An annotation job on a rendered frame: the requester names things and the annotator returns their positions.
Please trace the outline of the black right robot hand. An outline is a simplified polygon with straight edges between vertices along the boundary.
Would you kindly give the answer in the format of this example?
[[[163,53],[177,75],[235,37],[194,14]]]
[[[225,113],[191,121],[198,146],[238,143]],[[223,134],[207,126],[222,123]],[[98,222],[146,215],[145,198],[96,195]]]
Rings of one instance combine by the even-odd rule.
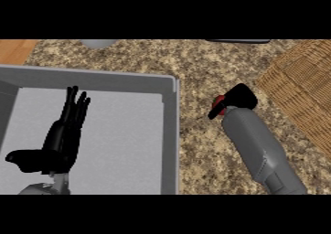
[[[223,100],[223,103],[226,105],[225,114],[228,112],[228,107],[235,106],[238,108],[247,108],[253,110],[257,107],[259,99],[253,92],[253,90],[248,88],[248,86],[244,83],[239,83],[223,95],[226,98]],[[213,110],[208,113],[208,118],[213,120],[219,115],[213,113]]]

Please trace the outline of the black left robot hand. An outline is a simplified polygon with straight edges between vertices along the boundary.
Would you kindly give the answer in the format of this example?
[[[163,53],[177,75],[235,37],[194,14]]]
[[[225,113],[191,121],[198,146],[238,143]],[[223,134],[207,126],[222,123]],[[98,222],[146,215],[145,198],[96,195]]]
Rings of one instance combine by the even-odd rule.
[[[49,175],[67,174],[71,171],[90,104],[87,93],[77,93],[78,87],[68,87],[62,113],[47,132],[43,147],[15,150],[6,156],[6,161],[14,163],[24,173],[42,172]]]

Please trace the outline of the red tomato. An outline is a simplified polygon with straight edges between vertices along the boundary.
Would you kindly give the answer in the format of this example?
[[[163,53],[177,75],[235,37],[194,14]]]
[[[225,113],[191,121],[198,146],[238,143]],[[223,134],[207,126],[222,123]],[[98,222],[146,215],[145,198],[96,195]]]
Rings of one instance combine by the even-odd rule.
[[[226,97],[223,95],[219,95],[213,100],[213,113],[216,115],[225,114],[225,110],[226,110],[226,105],[223,103],[225,98]]]

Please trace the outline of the wicker basket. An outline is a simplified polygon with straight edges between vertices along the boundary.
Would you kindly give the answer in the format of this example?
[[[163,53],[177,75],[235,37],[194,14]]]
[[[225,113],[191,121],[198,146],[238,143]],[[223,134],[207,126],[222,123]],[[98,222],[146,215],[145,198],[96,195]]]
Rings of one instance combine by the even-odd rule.
[[[331,39],[296,45],[273,60],[257,85],[331,160]]]

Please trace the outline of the grey sink basin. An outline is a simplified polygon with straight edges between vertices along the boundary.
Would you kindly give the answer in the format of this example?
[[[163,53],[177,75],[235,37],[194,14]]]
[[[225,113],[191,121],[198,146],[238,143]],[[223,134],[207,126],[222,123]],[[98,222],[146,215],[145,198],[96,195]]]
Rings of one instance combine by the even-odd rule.
[[[0,65],[0,195],[55,182],[50,175],[24,173],[6,156],[42,148],[73,86],[87,93],[90,104],[71,192],[177,194],[179,80],[157,74]]]

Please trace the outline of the dark flat object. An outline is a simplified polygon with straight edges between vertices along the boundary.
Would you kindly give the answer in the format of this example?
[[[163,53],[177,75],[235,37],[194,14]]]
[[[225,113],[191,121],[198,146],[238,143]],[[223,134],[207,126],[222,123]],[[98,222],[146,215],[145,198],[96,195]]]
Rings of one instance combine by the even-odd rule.
[[[205,39],[220,43],[242,43],[242,44],[268,44],[272,39]]]

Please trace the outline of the brown wooden surface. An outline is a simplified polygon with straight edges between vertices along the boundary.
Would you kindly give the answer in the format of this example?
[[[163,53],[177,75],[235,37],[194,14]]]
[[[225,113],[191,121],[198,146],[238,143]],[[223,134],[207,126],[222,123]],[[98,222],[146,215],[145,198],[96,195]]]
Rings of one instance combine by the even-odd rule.
[[[39,41],[0,39],[0,64],[22,65]]]

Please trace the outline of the grey rounded object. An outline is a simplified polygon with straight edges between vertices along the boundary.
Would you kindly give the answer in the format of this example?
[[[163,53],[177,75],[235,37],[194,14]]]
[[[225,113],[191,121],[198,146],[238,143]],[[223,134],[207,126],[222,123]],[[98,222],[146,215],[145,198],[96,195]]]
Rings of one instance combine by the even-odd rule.
[[[107,48],[112,46],[118,41],[115,39],[81,39],[81,43],[89,48]]]

